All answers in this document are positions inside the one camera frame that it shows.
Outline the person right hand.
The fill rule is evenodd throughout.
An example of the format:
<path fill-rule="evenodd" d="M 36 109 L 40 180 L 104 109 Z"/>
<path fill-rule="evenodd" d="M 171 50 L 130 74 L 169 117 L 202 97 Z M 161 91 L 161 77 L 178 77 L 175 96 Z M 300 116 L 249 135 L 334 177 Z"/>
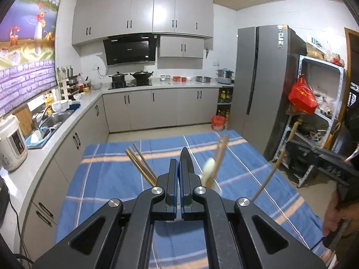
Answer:
<path fill-rule="evenodd" d="M 358 202 L 337 209 L 339 200 L 339 194 L 337 190 L 335 190 L 332 193 L 331 201 L 328 204 L 324 216 L 324 222 L 322 226 L 322 233 L 324 236 L 328 236 L 330 232 L 335 232 L 341 220 L 350 220 L 350 224 L 344 233 L 345 236 L 354 232 L 358 232 Z"/>

